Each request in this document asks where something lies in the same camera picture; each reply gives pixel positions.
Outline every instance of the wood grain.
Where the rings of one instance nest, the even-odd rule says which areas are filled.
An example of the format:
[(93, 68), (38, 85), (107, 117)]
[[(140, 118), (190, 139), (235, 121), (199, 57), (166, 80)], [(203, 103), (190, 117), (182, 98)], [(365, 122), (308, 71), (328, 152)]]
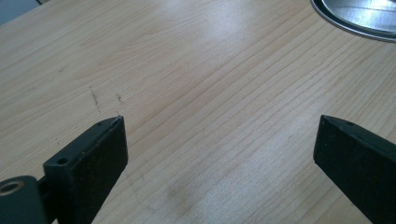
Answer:
[(0, 40), (2, 179), (121, 114), (94, 223), (369, 223), (312, 152), (321, 114), (396, 142), (396, 45), (309, 1), (51, 0)]

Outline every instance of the black plastic part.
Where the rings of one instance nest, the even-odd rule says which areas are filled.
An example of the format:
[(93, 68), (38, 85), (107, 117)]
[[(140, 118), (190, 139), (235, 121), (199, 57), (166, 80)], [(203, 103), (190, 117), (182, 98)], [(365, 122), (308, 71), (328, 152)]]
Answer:
[(0, 223), (48, 223), (34, 177), (23, 175), (0, 183)]
[(373, 223), (396, 223), (396, 145), (349, 121), (322, 116), (314, 160)]
[(123, 117), (105, 119), (44, 163), (61, 224), (91, 223), (128, 162)]

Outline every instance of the wooden table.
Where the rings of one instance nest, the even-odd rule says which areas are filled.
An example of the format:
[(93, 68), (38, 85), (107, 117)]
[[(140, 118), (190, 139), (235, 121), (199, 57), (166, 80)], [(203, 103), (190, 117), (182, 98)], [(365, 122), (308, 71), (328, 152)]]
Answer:
[(94, 223), (369, 223), (312, 152), (322, 114), (396, 142), (396, 45), (308, 0), (51, 0), (0, 41), (2, 179), (120, 114)]

